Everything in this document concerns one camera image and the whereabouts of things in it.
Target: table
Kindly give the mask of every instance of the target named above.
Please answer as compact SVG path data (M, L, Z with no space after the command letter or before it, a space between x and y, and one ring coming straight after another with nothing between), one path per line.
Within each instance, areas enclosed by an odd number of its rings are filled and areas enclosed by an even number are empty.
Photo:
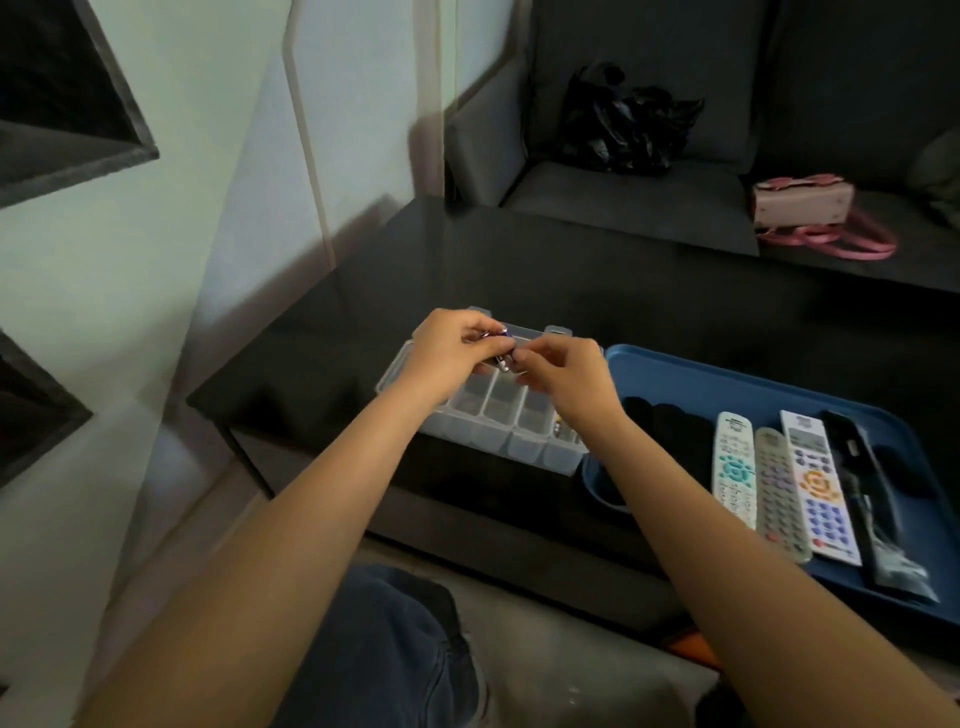
M421 198L188 401L272 492L276 484L253 462L252 448L271 443L320 452L373 398L377 381L431 309L476 305L517 326L564 326L602 346L637 344L887 409L915 428L956 506L956 300L885 280ZM381 536L614 626L656 632L657 623L684 613L633 521L595 503L576 475L418 435L381 511L372 525ZM459 532L440 534L441 522ZM483 554L453 543L475 536L480 544L491 529L498 535L476 547L490 552L480 567ZM528 536L537 540L524 541ZM444 539L443 547L433 546ZM529 557L527 549L540 548L531 544L560 551ZM492 573L510 570L494 564L505 554L533 558L529 578ZM576 564L570 572L580 579L607 570L615 573L608 581L619 584L625 574L641 575L631 588L637 598L650 597L645 620L611 607L622 596L603 593L599 577L598 595L570 596L576 584L558 589L564 567L556 558ZM854 608L869 612L862 604ZM912 639L889 615L868 619L900 641Z

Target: left arm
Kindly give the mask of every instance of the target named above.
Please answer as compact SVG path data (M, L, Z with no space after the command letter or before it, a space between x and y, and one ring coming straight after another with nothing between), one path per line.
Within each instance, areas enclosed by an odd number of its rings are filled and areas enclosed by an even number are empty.
M513 341L474 311L434 311L403 374L176 595L84 706L77 728L264 728L312 642L414 433Z

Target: blue jeans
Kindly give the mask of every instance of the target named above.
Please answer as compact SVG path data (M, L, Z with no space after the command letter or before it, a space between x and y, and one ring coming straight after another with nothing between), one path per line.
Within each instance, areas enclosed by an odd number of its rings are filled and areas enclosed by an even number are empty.
M462 728L477 700L450 592L360 567L340 585L272 728Z

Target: black plastic bag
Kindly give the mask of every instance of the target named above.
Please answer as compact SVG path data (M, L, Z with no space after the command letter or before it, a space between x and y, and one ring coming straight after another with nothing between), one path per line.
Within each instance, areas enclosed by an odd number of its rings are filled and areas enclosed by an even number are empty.
M613 63L584 66L570 79L554 159L622 175L662 175L686 146L704 100L674 101L657 86L623 89Z

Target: right arm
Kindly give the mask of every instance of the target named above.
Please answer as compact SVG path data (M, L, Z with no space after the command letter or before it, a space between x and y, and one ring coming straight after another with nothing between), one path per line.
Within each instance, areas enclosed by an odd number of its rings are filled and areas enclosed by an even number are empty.
M960 726L913 663L627 417L596 342L548 334L515 356L607 468L758 725Z

